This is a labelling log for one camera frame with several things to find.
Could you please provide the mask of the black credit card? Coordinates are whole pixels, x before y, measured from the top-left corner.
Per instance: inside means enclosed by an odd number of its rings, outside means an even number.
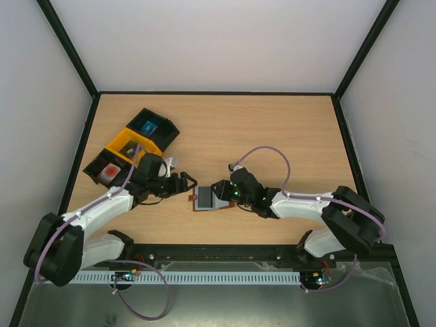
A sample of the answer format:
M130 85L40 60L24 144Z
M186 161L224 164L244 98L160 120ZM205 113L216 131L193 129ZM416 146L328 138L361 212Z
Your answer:
M210 186L200 186L198 187L197 192L197 208L200 210L203 209L212 209L213 207L213 192Z
M128 159L132 159L136 153L136 147L137 147L137 143L130 140L120 150L120 154L122 154L123 156L125 156Z

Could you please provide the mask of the brown leather card holder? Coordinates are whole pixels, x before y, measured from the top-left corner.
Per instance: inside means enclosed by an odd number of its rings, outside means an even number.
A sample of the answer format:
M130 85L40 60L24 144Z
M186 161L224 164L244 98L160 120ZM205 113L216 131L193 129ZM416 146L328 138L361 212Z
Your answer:
M194 212L217 211L235 207L233 202L220 200L210 186L195 186L193 193L189 196L189 201L193 204Z

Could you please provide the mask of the red credit card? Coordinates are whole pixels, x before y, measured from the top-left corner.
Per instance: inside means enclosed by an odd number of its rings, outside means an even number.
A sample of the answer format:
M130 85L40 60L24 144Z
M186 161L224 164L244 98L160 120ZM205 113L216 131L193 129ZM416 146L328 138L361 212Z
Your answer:
M110 184L120 171L121 169L117 165L108 163L99 173L98 179L102 183Z

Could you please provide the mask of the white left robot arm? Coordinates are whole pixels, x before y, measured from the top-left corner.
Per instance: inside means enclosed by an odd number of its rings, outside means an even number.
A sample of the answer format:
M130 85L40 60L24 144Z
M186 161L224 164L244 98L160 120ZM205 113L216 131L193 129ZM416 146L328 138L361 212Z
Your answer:
M172 158L147 153L135 158L127 175L116 178L104 195L72 212L44 215L23 259L34 279L61 287L83 268L127 259L133 240L124 233L111 230L100 238L90 237L115 217L144 205L150 195L163 200L197 186L188 173L173 169Z

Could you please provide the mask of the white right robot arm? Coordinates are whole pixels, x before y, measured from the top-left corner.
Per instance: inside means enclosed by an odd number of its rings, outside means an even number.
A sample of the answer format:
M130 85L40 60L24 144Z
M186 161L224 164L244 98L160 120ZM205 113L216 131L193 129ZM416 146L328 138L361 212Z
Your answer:
M290 193L265 187L246 168L239 168L211 189L218 199L248 206L265 219L324 223L321 230L306 231L296 246L296 257L306 267L340 251L366 255L386 234L381 212L346 186L330 193Z

